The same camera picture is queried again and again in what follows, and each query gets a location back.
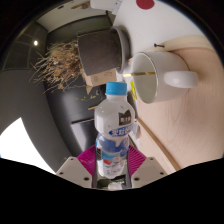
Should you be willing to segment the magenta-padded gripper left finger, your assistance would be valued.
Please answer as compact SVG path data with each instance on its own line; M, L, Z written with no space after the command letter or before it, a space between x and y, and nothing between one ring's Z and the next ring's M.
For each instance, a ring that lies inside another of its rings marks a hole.
M70 156L58 169L56 175L84 188L97 186L95 146L78 157Z

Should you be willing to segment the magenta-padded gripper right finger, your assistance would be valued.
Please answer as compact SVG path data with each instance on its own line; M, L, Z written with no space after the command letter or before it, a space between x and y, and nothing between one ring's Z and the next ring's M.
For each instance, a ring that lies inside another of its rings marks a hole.
M167 175L154 157L146 157L133 146L127 157L126 184L128 188L140 188Z

